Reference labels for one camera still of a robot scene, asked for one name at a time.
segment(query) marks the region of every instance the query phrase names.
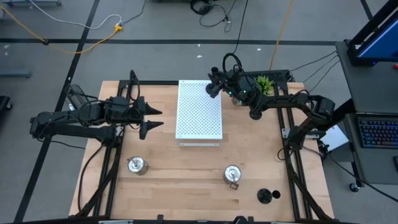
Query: table leg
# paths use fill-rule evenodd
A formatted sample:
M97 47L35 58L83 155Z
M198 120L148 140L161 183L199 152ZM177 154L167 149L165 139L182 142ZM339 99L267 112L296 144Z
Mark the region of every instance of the table leg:
M342 121L344 119L345 115L349 114L349 113L356 113L353 99L349 99L345 103L343 103L341 106L339 106L333 113L333 116L331 117L331 121L328 124L323 124L323 125L317 126L317 129L320 131L327 131L329 128L333 127L334 125L336 125L340 121Z

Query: white perforated box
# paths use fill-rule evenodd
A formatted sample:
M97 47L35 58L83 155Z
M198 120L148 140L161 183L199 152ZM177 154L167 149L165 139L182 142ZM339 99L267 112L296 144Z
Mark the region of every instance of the white perforated box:
M221 96L210 97L206 92L209 83L209 80L178 83L175 138L180 146L219 146L223 139Z

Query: wooden tabletop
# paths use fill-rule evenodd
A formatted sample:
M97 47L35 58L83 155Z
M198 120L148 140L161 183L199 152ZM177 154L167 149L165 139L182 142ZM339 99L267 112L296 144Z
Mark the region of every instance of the wooden tabletop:
M118 82L103 82L99 98L116 96ZM303 83L289 83L289 93L303 89ZM142 85L141 95L162 115L146 116L165 124L148 132L146 140L139 140L136 130L127 127L121 154L118 181L114 194L111 218L150 219L158 214L165 220L233 220L238 215L253 216L255 221L294 221L292 202L284 161L276 157L282 147L276 109L269 109L259 121L249 117L249 110L236 107L231 98L222 93L223 142L220 147L179 147L175 140L177 115L177 85ZM306 116L293 109L294 120L300 124ZM286 110L285 125L289 127ZM100 143L89 139L82 167ZM318 150L315 140L305 146ZM98 187L104 158L103 149L88 165L83 179L84 205ZM323 167L318 155L301 150L307 189L319 206L333 216ZM143 176L130 172L127 159L143 157L150 165ZM222 173L228 165L242 170L239 189L232 190L224 183ZM280 199L264 205L257 200L259 189L278 190ZM77 213L77 191L70 214ZM302 196L296 188L301 217L305 217ZM103 194L106 201L107 190ZM105 203L101 204L104 213Z

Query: keyboard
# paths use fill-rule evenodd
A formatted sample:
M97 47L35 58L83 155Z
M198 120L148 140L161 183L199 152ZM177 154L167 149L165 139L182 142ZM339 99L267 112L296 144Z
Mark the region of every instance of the keyboard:
M398 117L358 117L363 147L397 148Z

